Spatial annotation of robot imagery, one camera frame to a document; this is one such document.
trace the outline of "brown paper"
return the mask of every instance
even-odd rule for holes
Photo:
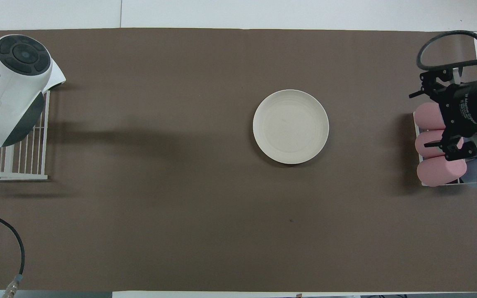
[[[0,36],[9,34],[0,31]],[[13,31],[67,77],[51,93],[46,183],[0,183],[22,288],[477,291],[477,189],[416,176],[415,57],[428,32]],[[450,37],[425,62],[475,57]],[[466,70],[464,81],[476,78]],[[285,166],[254,141],[282,89],[330,121]],[[19,251],[0,226],[0,288]]]

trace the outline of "plate rim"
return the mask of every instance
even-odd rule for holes
[[[268,154],[264,149],[263,147],[261,147],[261,145],[259,144],[259,141],[258,141],[258,134],[260,133],[257,132],[257,130],[255,129],[255,123],[257,123],[259,121],[259,108],[263,105],[263,103],[268,100],[269,98],[275,96],[277,93],[282,93],[282,92],[288,92],[288,91],[297,91],[299,93],[303,93],[305,94],[306,96],[308,96],[309,98],[315,100],[321,107],[321,110],[323,111],[323,113],[321,113],[322,115],[325,116],[325,120],[326,120],[326,124],[327,124],[327,130],[326,130],[326,134],[325,134],[325,140],[323,142],[323,144],[320,146],[319,150],[314,154],[312,155],[310,158],[306,159],[306,160],[303,160],[303,161],[299,161],[299,162],[288,162],[288,161],[282,161],[280,159],[277,159],[277,158],[274,158],[272,156],[270,156],[270,154]],[[307,162],[309,160],[311,160],[312,158],[316,157],[322,150],[323,148],[325,147],[325,144],[327,142],[327,139],[329,138],[329,133],[330,133],[330,122],[329,122],[329,116],[327,115],[326,111],[325,111],[325,108],[323,107],[323,104],[321,104],[319,102],[319,100],[317,100],[314,96],[310,95],[309,93],[305,92],[305,91],[302,91],[302,90],[297,90],[297,89],[284,89],[284,90],[279,90],[279,91],[276,91],[276,92],[273,92],[271,93],[269,96],[267,96],[266,98],[264,98],[260,104],[257,106],[257,109],[255,110],[255,114],[253,115],[253,121],[252,121],[252,130],[253,130],[253,137],[255,138],[255,142],[257,143],[257,146],[259,147],[259,149],[261,149],[261,151],[269,158],[271,158],[272,160],[275,160],[277,162],[280,162],[282,164],[300,164],[300,163],[303,163],[303,162]]]

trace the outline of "black cable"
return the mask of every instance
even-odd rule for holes
[[[438,36],[428,40],[428,42],[426,42],[424,44],[424,46],[422,46],[422,48],[419,50],[419,53],[417,54],[417,67],[422,69],[422,70],[426,70],[426,71],[435,71],[435,70],[450,70],[452,68],[477,65],[477,60],[468,60],[468,61],[464,61],[464,62],[456,62],[456,63],[450,63],[450,64],[444,64],[444,65],[436,65],[436,66],[427,66],[427,65],[422,64],[422,61],[421,61],[422,60],[422,54],[424,53],[426,48],[430,44],[432,44],[432,42],[434,42],[438,39],[441,39],[445,36],[458,35],[458,34],[459,35],[468,35],[468,36],[471,36],[471,37],[473,37],[477,40],[477,34],[475,32],[466,31],[466,30],[448,31],[448,32],[444,32],[442,34],[439,34]]]
[[[23,267],[25,266],[25,249],[23,247],[23,242],[21,242],[21,238],[19,237],[19,234],[17,233],[16,229],[8,222],[5,222],[4,220],[0,219],[0,223],[5,225],[7,228],[9,228],[14,236],[16,236],[17,243],[19,243],[19,250],[21,251],[21,265],[19,266],[19,274],[23,274]]]

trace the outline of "white wire rack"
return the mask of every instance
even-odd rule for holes
[[[47,120],[50,91],[45,94],[45,107],[25,139],[0,148],[0,180],[45,180]]]

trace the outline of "cable connector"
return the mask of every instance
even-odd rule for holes
[[[2,298],[13,298],[17,292],[17,287],[19,286],[19,282],[23,278],[23,275],[18,274],[14,277],[14,280],[8,284],[5,293],[3,294]]]

